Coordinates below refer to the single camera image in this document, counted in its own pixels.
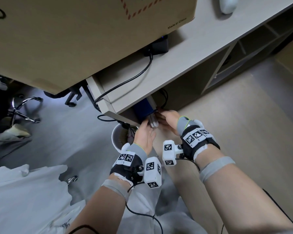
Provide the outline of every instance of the gray floor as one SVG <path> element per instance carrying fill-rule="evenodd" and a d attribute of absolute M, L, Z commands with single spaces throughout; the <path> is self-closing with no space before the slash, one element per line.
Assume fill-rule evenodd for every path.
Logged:
<path fill-rule="evenodd" d="M 249 71 L 293 121 L 293 83 L 288 80 L 290 73 L 273 59 L 267 59 Z M 31 169 L 35 169 L 66 164 L 68 170 L 60 179 L 73 175 L 80 178 L 69 187 L 72 203 L 88 200 L 106 179 L 118 156 L 111 143 L 111 133 L 117 122 L 97 120 L 99 112 L 83 91 L 74 108 L 64 104 L 67 97 L 51 99 L 41 90 L 31 87 L 24 93 L 27 97 L 44 98 L 38 108 L 39 103 L 35 101 L 25 108 L 27 114 L 40 117 L 42 121 L 40 124 L 25 123 L 33 135 L 32 142 L 1 159 L 0 166 L 15 168 L 29 164 Z M 176 192 L 169 179 L 166 186 Z"/>

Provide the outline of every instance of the gray elastic band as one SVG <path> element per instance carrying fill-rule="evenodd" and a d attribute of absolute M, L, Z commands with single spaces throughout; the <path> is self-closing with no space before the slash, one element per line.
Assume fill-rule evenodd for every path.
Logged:
<path fill-rule="evenodd" d="M 102 184 L 102 186 L 105 186 L 112 191 L 116 192 L 117 194 L 121 195 L 122 197 L 125 198 L 126 202 L 128 202 L 129 199 L 129 194 L 126 191 L 126 189 L 117 181 L 114 180 L 105 180 Z"/>
<path fill-rule="evenodd" d="M 210 164 L 208 164 L 200 173 L 200 181 L 205 183 L 207 179 L 213 175 L 215 172 L 217 172 L 222 167 L 235 162 L 232 160 L 231 157 L 221 157 Z"/>

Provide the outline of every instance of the black power adapter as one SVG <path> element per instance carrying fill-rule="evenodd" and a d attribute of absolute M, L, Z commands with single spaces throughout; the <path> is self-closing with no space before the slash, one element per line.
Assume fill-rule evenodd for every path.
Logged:
<path fill-rule="evenodd" d="M 142 48 L 142 51 L 144 56 L 149 56 L 150 51 L 153 56 L 167 53 L 168 52 L 168 35 L 164 35 L 158 40 L 155 40 L 153 43 L 150 43 L 149 45 L 145 46 L 144 48 Z"/>

